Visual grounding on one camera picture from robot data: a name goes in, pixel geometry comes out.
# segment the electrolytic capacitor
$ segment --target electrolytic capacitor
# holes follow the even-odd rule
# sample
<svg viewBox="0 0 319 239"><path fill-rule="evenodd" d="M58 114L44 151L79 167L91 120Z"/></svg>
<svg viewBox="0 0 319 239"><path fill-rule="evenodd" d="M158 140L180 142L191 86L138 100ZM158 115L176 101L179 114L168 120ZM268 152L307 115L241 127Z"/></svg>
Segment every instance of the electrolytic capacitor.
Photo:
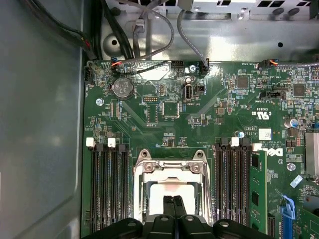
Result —
<svg viewBox="0 0 319 239"><path fill-rule="evenodd" d="M287 119L284 123L286 128L296 128L298 126L298 120L296 119Z"/></svg>
<svg viewBox="0 0 319 239"><path fill-rule="evenodd" d="M235 137L243 138L243 137L245 137L245 133L242 132L242 131L237 130L235 132Z"/></svg>

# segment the white sticker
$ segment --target white sticker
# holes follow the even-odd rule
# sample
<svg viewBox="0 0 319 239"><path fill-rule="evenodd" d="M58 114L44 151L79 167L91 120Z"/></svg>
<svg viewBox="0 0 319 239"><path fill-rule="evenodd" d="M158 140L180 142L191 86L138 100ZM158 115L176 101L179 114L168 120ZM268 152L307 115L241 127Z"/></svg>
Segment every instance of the white sticker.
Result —
<svg viewBox="0 0 319 239"><path fill-rule="evenodd" d="M302 176L298 175L291 183L290 186L296 188L297 185L303 180Z"/></svg>
<svg viewBox="0 0 319 239"><path fill-rule="evenodd" d="M271 140L271 128L258 129L259 140Z"/></svg>

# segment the motherboard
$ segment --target motherboard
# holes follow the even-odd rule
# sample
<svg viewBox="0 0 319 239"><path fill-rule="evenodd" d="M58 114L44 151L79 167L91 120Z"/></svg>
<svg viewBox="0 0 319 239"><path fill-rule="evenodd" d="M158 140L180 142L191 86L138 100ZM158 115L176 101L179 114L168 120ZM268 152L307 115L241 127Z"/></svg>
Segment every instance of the motherboard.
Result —
<svg viewBox="0 0 319 239"><path fill-rule="evenodd" d="M89 61L85 80L81 237L176 194L209 224L319 238L318 67Z"/></svg>

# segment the barcode label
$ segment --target barcode label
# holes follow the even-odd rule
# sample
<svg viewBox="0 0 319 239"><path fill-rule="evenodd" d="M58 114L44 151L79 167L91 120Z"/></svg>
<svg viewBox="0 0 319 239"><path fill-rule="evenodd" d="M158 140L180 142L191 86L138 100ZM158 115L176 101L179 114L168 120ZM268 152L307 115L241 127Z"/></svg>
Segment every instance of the barcode label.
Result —
<svg viewBox="0 0 319 239"><path fill-rule="evenodd" d="M259 140L271 140L271 128L260 128L258 129Z"/></svg>

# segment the orange wire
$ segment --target orange wire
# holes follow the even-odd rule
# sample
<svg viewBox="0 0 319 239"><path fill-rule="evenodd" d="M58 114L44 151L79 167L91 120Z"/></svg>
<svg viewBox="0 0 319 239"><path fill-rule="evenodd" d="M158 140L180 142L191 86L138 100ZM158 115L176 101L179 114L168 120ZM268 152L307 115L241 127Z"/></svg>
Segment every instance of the orange wire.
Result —
<svg viewBox="0 0 319 239"><path fill-rule="evenodd" d="M115 65L118 65L118 64L121 64L121 63L122 63L121 61L118 61L118 62L113 63L111 66L115 66Z"/></svg>
<svg viewBox="0 0 319 239"><path fill-rule="evenodd" d="M274 65L278 65L277 62L274 62L273 60L269 60L270 63L273 63Z"/></svg>

